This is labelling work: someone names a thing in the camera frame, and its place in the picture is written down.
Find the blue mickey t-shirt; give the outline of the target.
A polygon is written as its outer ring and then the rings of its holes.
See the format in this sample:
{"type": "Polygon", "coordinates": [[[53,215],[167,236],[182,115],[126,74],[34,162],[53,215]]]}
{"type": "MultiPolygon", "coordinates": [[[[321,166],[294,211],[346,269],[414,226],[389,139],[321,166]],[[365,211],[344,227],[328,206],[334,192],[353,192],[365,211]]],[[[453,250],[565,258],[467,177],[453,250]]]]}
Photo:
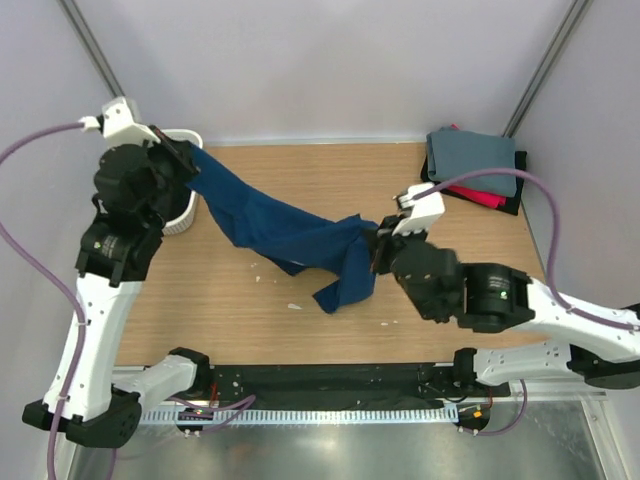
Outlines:
{"type": "Polygon", "coordinates": [[[199,173],[189,188],[235,247],[254,251],[290,276],[309,268],[335,274],[336,281],[313,294],[327,314],[372,296],[376,275],[365,233],[377,228],[374,222],[358,214],[331,221],[277,200],[195,145],[191,158],[199,173]]]}

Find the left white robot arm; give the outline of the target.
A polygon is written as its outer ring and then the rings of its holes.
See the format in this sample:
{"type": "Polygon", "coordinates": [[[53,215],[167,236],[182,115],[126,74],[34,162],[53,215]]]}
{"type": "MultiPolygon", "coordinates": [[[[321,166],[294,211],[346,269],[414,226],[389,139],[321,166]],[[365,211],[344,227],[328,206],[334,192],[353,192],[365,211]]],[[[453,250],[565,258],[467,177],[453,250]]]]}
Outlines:
{"type": "Polygon", "coordinates": [[[177,347],[158,364],[113,380],[125,323],[147,278],[166,223],[185,230],[196,195],[192,130],[150,127],[152,138],[118,140],[94,175],[96,208],[76,261],[76,304],[56,377],[25,406],[24,423],[88,448],[116,449],[141,417],[175,395],[204,398],[212,387],[207,355],[177,347]]]}

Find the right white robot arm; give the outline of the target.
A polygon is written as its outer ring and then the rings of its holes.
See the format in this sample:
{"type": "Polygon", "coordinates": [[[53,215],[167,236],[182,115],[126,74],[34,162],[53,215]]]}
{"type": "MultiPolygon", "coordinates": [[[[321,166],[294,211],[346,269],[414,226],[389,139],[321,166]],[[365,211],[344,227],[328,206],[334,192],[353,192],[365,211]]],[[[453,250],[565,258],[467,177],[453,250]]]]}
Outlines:
{"type": "Polygon", "coordinates": [[[577,378],[592,387],[639,385],[639,309],[608,308],[561,296],[527,273],[496,263],[462,263],[427,242],[424,231],[396,233],[389,216],[365,238],[376,274],[391,274],[424,320],[455,321],[475,333],[536,331],[546,341],[455,352],[451,384],[471,396],[512,380],[577,378]]]}

